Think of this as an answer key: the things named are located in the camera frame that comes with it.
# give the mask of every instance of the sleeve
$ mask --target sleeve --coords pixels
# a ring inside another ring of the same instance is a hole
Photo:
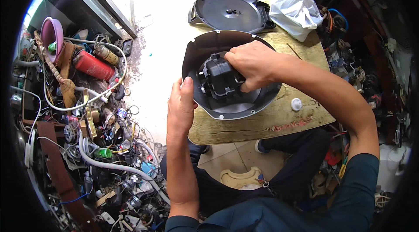
[[[192,232],[196,231],[199,222],[189,216],[172,216],[166,221],[165,232]]]
[[[374,213],[380,161],[371,154],[352,157],[328,215],[352,231],[366,231]]]

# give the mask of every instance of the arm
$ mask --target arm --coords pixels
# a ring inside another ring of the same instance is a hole
[[[199,193],[186,137],[194,120],[194,87],[186,77],[173,84],[167,109],[167,194],[171,216],[198,219]]]
[[[316,99],[351,136],[348,159],[368,153],[380,157],[374,113],[364,98],[342,78],[292,55],[277,53],[259,41],[232,48],[224,58],[245,78],[249,92],[283,82]]]

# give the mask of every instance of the red stain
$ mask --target red stain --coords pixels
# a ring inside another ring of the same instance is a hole
[[[300,121],[298,122],[292,122],[290,124],[286,124],[286,125],[274,125],[273,127],[269,127],[266,130],[268,131],[274,131],[274,132],[279,132],[281,130],[287,129],[287,128],[292,128],[295,126],[304,126],[306,125],[308,122],[310,122],[312,120],[313,116],[307,116],[306,118],[301,118]]]

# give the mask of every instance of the red fire extinguisher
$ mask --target red fire extinguisher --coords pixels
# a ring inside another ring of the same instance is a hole
[[[76,55],[73,63],[77,70],[105,81],[111,79],[115,73],[115,69],[112,66],[101,62],[84,50]]]

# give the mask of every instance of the fingernail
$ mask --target fingernail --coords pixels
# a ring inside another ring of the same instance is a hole
[[[191,86],[192,85],[192,78],[190,78],[189,76],[185,78],[184,81],[184,85],[185,86]]]

